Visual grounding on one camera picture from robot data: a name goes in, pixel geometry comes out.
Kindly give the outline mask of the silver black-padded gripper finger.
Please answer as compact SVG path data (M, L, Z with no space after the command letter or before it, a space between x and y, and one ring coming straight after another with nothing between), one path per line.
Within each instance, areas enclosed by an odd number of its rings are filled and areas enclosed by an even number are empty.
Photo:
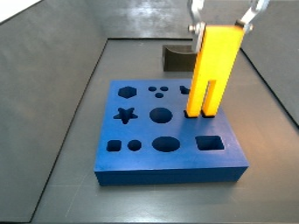
M250 7L242 19L236 20L235 25L239 26L244 32L251 32L254 29L252 22L258 16L266 11L270 0L251 0Z
M201 20L201 9L204 0L188 0L188 9L191 14L191 24L188 25L188 32L192 34L191 49L197 53L201 49L201 39L206 29L206 23Z

